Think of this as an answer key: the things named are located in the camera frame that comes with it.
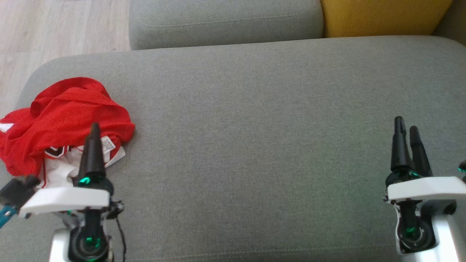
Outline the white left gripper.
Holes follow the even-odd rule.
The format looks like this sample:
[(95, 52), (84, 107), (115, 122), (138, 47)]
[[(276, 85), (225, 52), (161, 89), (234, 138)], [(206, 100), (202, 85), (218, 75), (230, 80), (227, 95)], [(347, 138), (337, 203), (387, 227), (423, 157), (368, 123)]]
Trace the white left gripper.
[[(90, 133), (85, 139), (78, 176), (87, 182), (85, 186), (38, 189), (20, 208), (19, 216), (68, 210), (103, 210), (110, 206), (114, 186), (109, 179), (104, 178), (106, 171), (98, 123), (91, 124)], [(90, 179), (102, 180), (92, 184)]]

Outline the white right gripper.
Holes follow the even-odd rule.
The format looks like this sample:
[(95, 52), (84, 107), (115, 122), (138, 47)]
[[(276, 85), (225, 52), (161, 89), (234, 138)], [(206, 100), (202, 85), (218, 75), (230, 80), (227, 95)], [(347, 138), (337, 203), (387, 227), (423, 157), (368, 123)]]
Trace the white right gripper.
[(410, 157), (406, 139), (406, 126), (403, 118), (394, 118), (392, 137), (391, 171), (413, 169), (424, 178), (394, 183), (388, 186), (387, 201), (424, 201), (424, 200), (458, 200), (465, 199), (466, 185), (458, 177), (433, 177), (424, 144), (417, 126), (410, 127)]

